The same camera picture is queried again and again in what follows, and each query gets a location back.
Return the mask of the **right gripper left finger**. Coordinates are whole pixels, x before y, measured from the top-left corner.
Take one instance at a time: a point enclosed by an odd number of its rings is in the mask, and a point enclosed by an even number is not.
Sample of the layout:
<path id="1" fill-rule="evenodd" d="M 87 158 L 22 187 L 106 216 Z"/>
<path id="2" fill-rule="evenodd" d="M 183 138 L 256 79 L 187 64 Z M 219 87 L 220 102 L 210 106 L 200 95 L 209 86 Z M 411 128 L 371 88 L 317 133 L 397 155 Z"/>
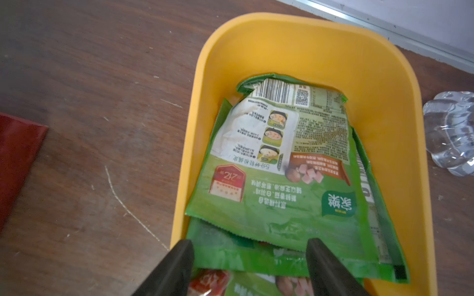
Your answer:
<path id="1" fill-rule="evenodd" d="M 132 296 L 185 296 L 194 260 L 192 242 L 179 240 Z"/>

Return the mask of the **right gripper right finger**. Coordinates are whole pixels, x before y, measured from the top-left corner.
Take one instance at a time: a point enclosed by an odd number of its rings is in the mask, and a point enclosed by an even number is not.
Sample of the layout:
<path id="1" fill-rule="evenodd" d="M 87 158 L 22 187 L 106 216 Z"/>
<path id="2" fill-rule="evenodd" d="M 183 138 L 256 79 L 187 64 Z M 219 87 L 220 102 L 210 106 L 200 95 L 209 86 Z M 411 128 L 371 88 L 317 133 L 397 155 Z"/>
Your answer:
<path id="1" fill-rule="evenodd" d="M 365 288 L 320 240 L 308 240 L 306 261 L 315 296 L 364 296 Z"/>

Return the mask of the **red paper bag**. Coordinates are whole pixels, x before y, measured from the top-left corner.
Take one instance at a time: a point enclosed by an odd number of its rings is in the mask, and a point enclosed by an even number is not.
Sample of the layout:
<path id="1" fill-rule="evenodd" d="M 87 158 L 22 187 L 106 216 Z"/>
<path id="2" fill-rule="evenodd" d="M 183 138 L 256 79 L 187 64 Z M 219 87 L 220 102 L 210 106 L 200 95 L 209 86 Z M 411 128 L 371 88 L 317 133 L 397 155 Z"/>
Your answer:
<path id="1" fill-rule="evenodd" d="M 48 127 L 1 114 L 1 228 L 29 174 Z"/>

